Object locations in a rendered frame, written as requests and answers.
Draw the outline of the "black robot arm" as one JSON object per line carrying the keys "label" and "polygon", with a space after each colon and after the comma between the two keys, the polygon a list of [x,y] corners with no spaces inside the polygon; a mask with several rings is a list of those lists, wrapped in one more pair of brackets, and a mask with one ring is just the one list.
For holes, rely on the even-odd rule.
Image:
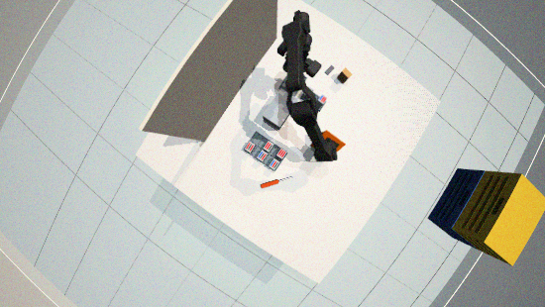
{"label": "black robot arm", "polygon": [[[287,56],[282,67],[287,73],[285,87],[288,92],[286,106],[290,116],[297,125],[304,127],[313,146],[317,161],[338,160],[339,144],[330,138],[324,140],[317,120],[318,104],[315,94],[307,87],[304,79],[303,55],[311,51],[312,37],[309,25],[309,14],[294,12],[293,21],[282,26],[281,36],[286,42]],[[292,103],[293,91],[302,91],[310,99]]]}

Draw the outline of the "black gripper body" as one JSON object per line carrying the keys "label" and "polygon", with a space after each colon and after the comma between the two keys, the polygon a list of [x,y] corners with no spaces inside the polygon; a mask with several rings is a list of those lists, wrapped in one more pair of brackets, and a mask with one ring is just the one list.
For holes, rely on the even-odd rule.
{"label": "black gripper body", "polygon": [[[277,48],[277,53],[279,53],[281,56],[284,56],[284,54],[285,57],[287,56],[287,46],[285,41],[280,43],[280,46]],[[306,73],[312,78],[321,69],[321,64],[316,59],[312,60],[308,56],[309,53],[303,55],[303,63]]]}

